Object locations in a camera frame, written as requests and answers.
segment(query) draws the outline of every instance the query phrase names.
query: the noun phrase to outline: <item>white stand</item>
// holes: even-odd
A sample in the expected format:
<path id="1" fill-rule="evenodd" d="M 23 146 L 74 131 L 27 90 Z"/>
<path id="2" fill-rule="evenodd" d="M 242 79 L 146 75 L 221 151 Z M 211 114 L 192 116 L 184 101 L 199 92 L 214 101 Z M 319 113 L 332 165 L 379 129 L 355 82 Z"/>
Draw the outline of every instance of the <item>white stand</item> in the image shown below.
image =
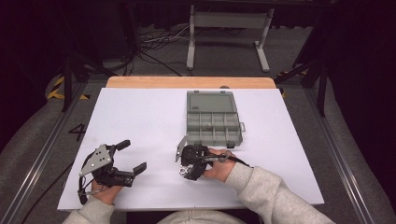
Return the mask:
<path id="1" fill-rule="evenodd" d="M 195 53 L 195 26 L 199 27 L 230 27 L 230 28 L 252 28 L 262 29 L 262 38 L 260 41 L 255 41 L 257 54 L 259 55 L 260 63 L 263 72 L 269 72 L 270 67 L 265 58 L 263 45 L 268 34 L 268 29 L 273 18 L 274 9 L 271 8 L 267 13 L 221 13 L 221 12 L 200 12 L 195 11 L 194 6 L 191 6 L 190 13 L 190 42 L 189 52 L 187 55 L 187 67 L 192 69 L 194 67 L 194 53 Z"/>

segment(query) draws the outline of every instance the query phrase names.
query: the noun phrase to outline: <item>gray sweater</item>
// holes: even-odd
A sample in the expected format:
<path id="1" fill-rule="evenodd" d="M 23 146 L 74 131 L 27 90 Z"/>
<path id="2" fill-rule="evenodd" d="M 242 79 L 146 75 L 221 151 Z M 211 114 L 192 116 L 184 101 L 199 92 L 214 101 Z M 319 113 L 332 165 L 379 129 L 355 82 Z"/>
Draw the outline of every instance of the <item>gray sweater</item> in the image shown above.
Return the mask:
<path id="1" fill-rule="evenodd" d="M 291 192 L 283 179 L 260 167 L 249 168 L 240 163 L 228 176 L 226 185 L 236 190 L 238 198 L 251 211 L 259 214 L 265 224 L 271 223 L 333 223 L 312 205 Z M 109 223 L 114 205 L 94 197 L 73 211 L 64 223 Z M 244 223 L 236 217 L 206 210 L 180 211 L 159 222 L 181 224 Z"/>

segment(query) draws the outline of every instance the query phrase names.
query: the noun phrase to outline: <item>table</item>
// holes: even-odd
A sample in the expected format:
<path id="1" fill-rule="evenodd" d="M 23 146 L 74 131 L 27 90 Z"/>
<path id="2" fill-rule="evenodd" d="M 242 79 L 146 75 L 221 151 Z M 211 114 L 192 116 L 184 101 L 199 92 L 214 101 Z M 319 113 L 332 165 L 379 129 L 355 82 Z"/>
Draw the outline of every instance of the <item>table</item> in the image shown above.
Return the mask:
<path id="1" fill-rule="evenodd" d="M 58 209 L 81 207 L 76 194 L 78 172 L 87 155 L 102 143 L 117 144 L 130 137 L 132 144 L 116 153 L 114 166 L 127 171 L 146 161 L 148 169 L 131 188 L 120 193 L 115 201 L 118 210 L 243 208 L 233 189 L 203 177 L 195 182 L 184 179 L 178 174 L 179 163 L 174 162 L 176 145 L 185 133 L 183 103 L 187 90 L 221 86 L 232 88 L 228 91 L 233 92 L 240 120 L 247 127 L 244 142 L 233 153 L 250 165 L 283 176 L 290 189 L 308 202 L 323 203 L 287 108 L 271 78 L 111 77 L 99 95 Z M 265 103 L 252 104 L 253 98 Z"/>

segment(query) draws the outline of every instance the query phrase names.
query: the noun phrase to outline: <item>gray organizer box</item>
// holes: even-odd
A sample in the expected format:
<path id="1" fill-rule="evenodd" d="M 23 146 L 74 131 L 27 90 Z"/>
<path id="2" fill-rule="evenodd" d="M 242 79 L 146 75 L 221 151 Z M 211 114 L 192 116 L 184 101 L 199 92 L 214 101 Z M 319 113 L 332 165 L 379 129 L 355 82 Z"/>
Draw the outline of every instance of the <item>gray organizer box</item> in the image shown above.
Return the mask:
<path id="1" fill-rule="evenodd" d="M 232 92 L 187 92 L 187 143 L 227 148 L 241 145 L 241 124 Z"/>

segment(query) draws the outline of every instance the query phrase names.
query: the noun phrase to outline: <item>gray carpet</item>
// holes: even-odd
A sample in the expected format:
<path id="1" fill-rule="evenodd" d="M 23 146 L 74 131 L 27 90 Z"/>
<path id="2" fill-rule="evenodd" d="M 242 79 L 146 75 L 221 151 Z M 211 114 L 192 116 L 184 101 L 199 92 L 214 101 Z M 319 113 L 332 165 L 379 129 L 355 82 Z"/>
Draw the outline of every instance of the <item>gray carpet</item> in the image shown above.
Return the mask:
<path id="1" fill-rule="evenodd" d="M 271 68 L 270 73 L 262 72 L 256 51 L 252 47 L 253 41 L 256 40 L 255 37 L 260 36 L 260 33 L 255 30 L 244 30 L 239 35 L 230 35 L 220 30 L 202 31 L 196 37 L 195 64 L 192 71 L 185 69 L 187 40 L 180 39 L 162 49 L 145 52 L 167 63 L 185 76 L 276 77 L 277 73 L 290 70 L 290 66 L 309 32 L 310 29 L 300 28 L 270 30 L 264 46 Z M 118 62 L 109 62 L 106 65 L 110 66 L 114 63 Z M 117 71 L 117 73 L 122 74 L 123 70 Z M 134 62 L 128 66 L 127 74 L 130 73 L 131 76 L 175 75 L 160 63 L 148 63 L 138 57 L 135 57 Z M 74 160 L 81 140 L 77 141 L 77 134 L 68 132 L 80 123 L 88 125 L 99 90 L 106 85 L 106 80 L 100 77 L 103 76 L 92 76 L 90 79 L 83 93 L 89 94 L 91 99 L 78 100 L 70 118 L 54 143 L 52 154 L 35 183 L 32 193 L 23 204 L 16 223 L 21 223 L 35 200 Z M 49 83 L 49 89 L 53 86 L 56 78 Z M 344 183 L 334 165 L 326 138 L 315 120 L 316 111 L 309 106 L 305 90 L 299 85 L 300 79 L 300 77 L 294 77 L 279 86 L 285 90 L 285 104 L 324 197 L 325 204 L 316 205 L 316 208 L 336 223 L 360 223 Z M 0 217 L 6 213 L 38 153 L 45 145 L 57 118 L 61 115 L 62 107 L 63 100 L 49 99 L 48 103 L 23 125 L 0 154 L 0 170 L 2 171 L 0 174 L 0 195 L 2 198 Z M 333 98 L 331 85 L 327 89 L 325 113 L 334 140 L 359 184 L 362 197 L 375 223 L 396 223 L 396 217 L 390 207 L 387 195 L 371 173 L 350 135 L 342 113 Z M 68 216 L 68 213 L 56 210 L 63 191 L 61 185 L 67 175 L 66 172 L 46 193 L 26 223 L 60 223 Z M 126 223 L 126 214 L 116 212 L 112 217 L 112 223 Z"/>

